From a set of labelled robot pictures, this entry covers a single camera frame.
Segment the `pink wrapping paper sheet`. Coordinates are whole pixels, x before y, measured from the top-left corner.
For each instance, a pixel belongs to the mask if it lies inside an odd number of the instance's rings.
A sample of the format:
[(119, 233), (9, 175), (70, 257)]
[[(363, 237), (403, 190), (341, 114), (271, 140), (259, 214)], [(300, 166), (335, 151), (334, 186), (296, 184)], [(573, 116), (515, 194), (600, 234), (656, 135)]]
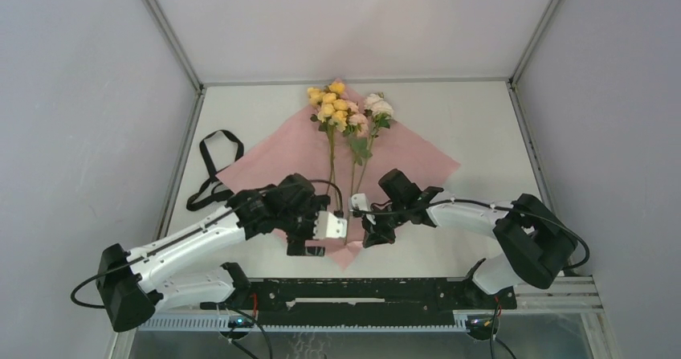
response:
[[(346, 85), (343, 97), (364, 110), (363, 96)], [(235, 192), (280, 182), (288, 174), (300, 173), (308, 179), (328, 179), (328, 142), (318, 124), (311, 121), (311, 105), (274, 127), (272, 134), (246, 151), (235, 163), (218, 172), (218, 179)], [(350, 197), (351, 152), (347, 133), (337, 133), (336, 184), (345, 198)], [(390, 129), (382, 129), (374, 142), (358, 193), (376, 201), (387, 196), (378, 185), (379, 179), (392, 169), (399, 169), (421, 187), (442, 186), (460, 164), (414, 131), (395, 119)]]

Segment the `pink fake flower stem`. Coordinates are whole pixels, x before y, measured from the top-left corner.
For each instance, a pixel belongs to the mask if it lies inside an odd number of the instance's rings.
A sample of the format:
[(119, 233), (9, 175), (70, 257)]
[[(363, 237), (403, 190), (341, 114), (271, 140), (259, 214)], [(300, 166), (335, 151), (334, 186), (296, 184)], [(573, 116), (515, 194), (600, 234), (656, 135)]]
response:
[(363, 163), (363, 155), (367, 153), (369, 136), (369, 119), (360, 110), (357, 103), (348, 101), (348, 117), (345, 133), (348, 146), (351, 152), (351, 172), (350, 172), (350, 196), (355, 194), (356, 170), (357, 166)]

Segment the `white fake flower stem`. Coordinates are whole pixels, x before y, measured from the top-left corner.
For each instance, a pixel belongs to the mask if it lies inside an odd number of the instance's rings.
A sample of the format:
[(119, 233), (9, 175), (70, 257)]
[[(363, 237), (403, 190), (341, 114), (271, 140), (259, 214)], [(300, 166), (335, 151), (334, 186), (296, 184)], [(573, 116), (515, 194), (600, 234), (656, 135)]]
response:
[(373, 156), (374, 142), (379, 137), (382, 129), (390, 129), (394, 120), (394, 108), (385, 98), (383, 92), (371, 93), (364, 100), (363, 113), (369, 119), (369, 136), (367, 138), (367, 153), (363, 155), (363, 163), (358, 165), (360, 168), (359, 177), (356, 176), (355, 194), (359, 192), (368, 164)]

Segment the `yellow fake flower stem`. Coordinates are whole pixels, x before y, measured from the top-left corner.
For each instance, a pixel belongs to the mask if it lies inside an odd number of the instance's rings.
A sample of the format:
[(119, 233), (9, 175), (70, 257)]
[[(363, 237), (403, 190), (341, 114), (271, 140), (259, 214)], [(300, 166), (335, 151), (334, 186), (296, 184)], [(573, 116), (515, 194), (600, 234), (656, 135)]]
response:
[(311, 121), (318, 124), (318, 131), (324, 133), (328, 142), (328, 183), (326, 194), (330, 198), (339, 198), (339, 194), (333, 185), (336, 183), (336, 134), (345, 133), (349, 125), (349, 102), (343, 97), (346, 85), (340, 80), (334, 80), (330, 84), (318, 88), (307, 89), (309, 104), (314, 113)]

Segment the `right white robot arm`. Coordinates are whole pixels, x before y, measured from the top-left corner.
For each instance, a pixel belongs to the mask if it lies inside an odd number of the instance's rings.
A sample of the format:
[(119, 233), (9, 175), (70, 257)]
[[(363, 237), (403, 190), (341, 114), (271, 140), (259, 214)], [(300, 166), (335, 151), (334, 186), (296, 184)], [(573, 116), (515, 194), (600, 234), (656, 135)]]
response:
[(439, 186), (422, 190), (398, 169), (378, 185), (386, 202), (371, 203), (365, 194), (349, 200), (352, 216), (365, 231), (365, 248), (394, 243), (396, 229), (407, 223), (466, 230), (498, 243), (500, 254), (481, 259), (465, 279), (465, 300), (473, 307), (486, 307), (496, 294), (517, 284), (548, 289), (561, 272), (589, 260), (586, 241), (534, 195), (521, 194), (510, 202), (458, 198)]

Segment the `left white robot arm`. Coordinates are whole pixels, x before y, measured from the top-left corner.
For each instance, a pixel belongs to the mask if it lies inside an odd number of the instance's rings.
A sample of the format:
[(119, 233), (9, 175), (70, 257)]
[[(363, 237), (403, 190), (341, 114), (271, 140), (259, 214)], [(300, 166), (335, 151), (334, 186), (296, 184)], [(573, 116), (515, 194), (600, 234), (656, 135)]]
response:
[(203, 303), (241, 308), (251, 299), (251, 282), (237, 263), (193, 274), (183, 269), (274, 230), (284, 232), (294, 247), (304, 247), (328, 222), (343, 235), (342, 192), (334, 182), (323, 183), (328, 191), (319, 194), (320, 180), (289, 174), (278, 185), (231, 194), (204, 219), (163, 239), (130, 250), (115, 243), (102, 251), (98, 272), (71, 290), (70, 301), (106, 311), (116, 332), (137, 328), (172, 308)]

